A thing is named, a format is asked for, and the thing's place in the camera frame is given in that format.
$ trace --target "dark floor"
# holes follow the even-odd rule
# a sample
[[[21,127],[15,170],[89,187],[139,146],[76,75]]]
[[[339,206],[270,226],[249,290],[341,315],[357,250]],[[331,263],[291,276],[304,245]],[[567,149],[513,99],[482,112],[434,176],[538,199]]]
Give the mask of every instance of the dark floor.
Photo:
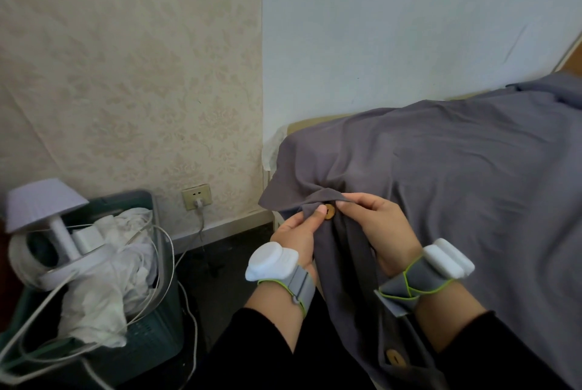
[[[267,224],[207,246],[188,251],[176,269],[186,289],[190,311],[199,330],[197,361],[216,342],[232,315],[240,309],[255,288],[244,279],[244,271],[255,249],[269,241],[273,225]],[[185,309],[180,292],[182,309]],[[194,324],[185,313],[184,347],[170,360],[128,381],[119,390],[150,388],[179,389],[192,370]]]

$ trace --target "brown button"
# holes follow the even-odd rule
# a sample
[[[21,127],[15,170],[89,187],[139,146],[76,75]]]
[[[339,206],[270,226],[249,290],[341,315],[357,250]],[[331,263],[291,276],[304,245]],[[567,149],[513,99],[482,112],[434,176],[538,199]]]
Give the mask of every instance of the brown button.
[[[390,364],[397,367],[406,367],[406,361],[404,361],[404,358],[397,350],[388,349],[386,351],[386,357],[388,358],[388,361],[390,361]]]
[[[329,220],[331,217],[335,215],[335,207],[329,203],[326,203],[325,207],[328,209],[328,213],[325,214],[325,219]]]

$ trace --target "person's left hand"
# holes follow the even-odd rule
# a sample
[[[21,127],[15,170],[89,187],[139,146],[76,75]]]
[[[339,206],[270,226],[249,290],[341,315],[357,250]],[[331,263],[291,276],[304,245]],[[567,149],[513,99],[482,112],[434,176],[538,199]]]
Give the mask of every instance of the person's left hand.
[[[298,264],[309,273],[315,283],[317,283],[317,272],[313,266],[313,233],[324,222],[326,213],[325,205],[319,205],[307,220],[303,212],[298,212],[280,225],[271,237],[272,242],[299,252]]]

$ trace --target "green plastic basket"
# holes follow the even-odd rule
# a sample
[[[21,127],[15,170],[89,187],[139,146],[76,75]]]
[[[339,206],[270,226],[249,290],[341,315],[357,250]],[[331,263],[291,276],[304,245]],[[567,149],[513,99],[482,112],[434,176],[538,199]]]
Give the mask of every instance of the green plastic basket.
[[[154,223],[158,224],[156,200],[147,190],[135,190],[95,198],[83,208],[64,215],[63,221],[67,226],[88,224],[100,217],[110,214],[116,215],[122,211],[138,207],[153,210]],[[159,231],[154,233],[153,240],[161,258],[158,263],[159,271],[167,273],[167,275],[162,275],[165,277],[165,284],[159,285],[160,290],[165,291],[172,271],[172,253],[169,243]],[[62,357],[82,345],[75,339],[46,343],[56,336],[64,289],[40,313],[25,336],[25,350],[33,357]],[[47,292],[38,292],[30,288],[24,289],[9,328],[0,334],[0,348],[6,345],[47,294]],[[153,305],[156,307],[145,317],[128,327],[125,347],[115,349],[100,347],[84,355],[85,358],[89,359],[95,372],[109,385],[120,385],[167,361],[181,351],[184,342],[182,311],[178,283],[175,277],[164,299],[159,304],[153,303]],[[30,362],[21,357],[17,347],[12,349],[4,364],[5,369],[18,375],[27,374],[45,366],[46,364]],[[74,388],[100,388],[87,375],[78,360],[47,373],[40,379]]]

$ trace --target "white table lamp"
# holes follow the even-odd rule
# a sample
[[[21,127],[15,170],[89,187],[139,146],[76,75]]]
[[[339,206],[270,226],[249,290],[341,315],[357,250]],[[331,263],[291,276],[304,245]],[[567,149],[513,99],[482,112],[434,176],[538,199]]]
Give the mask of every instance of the white table lamp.
[[[109,245],[82,256],[65,227],[61,214],[85,206],[89,201],[59,179],[46,179],[15,188],[6,199],[6,232],[25,231],[40,222],[47,223],[57,242],[69,257],[64,266],[52,269],[40,277],[43,289],[54,289],[67,276],[76,276],[106,261],[115,253]]]

